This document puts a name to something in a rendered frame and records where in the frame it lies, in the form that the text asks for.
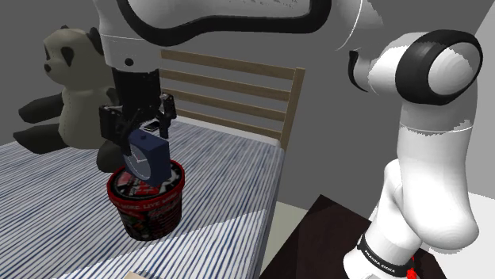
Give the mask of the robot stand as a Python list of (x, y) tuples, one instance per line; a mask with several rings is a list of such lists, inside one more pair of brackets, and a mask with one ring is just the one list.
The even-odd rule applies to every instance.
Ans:
[(344, 279), (344, 255), (370, 221), (320, 195), (259, 279)]

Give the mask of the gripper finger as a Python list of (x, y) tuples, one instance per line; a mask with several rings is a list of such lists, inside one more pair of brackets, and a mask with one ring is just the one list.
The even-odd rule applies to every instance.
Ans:
[(136, 129), (134, 119), (126, 120), (120, 106), (102, 105), (98, 108), (103, 138), (115, 143), (124, 155), (131, 155), (129, 135)]
[(168, 139), (168, 128), (171, 121), (177, 117), (174, 96), (171, 94), (160, 95), (161, 105), (156, 112), (155, 118), (159, 122), (159, 134), (162, 138)]

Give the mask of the panda plush toy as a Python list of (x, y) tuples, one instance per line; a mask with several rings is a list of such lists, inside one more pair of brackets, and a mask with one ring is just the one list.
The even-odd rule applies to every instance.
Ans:
[(63, 89), (18, 110), (33, 126), (14, 132), (14, 139), (38, 155), (66, 147), (96, 150), (98, 169), (115, 172), (125, 162), (120, 148), (101, 136), (99, 108), (118, 105), (119, 100), (98, 30), (63, 25), (44, 39), (44, 50), (44, 71)]

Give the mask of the bed with striped cover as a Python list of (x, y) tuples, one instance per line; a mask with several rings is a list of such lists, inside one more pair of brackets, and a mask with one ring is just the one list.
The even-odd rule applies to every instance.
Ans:
[(0, 146), (0, 279), (258, 279), (283, 149), (186, 117), (170, 135), (182, 219), (151, 242), (126, 233), (94, 151)]

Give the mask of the dark blue alarm clock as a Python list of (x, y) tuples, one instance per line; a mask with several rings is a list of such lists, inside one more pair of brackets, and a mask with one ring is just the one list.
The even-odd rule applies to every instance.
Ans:
[(123, 155), (126, 170), (136, 178), (158, 186), (171, 177), (169, 143), (141, 129), (129, 135), (130, 155)]

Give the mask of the red printed tub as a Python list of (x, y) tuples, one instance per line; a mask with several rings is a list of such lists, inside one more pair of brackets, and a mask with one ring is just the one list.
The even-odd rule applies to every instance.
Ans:
[(128, 235), (152, 241), (168, 235), (180, 223), (184, 185), (184, 169), (172, 160), (171, 177), (160, 186), (149, 186), (121, 167), (110, 176), (106, 189)]

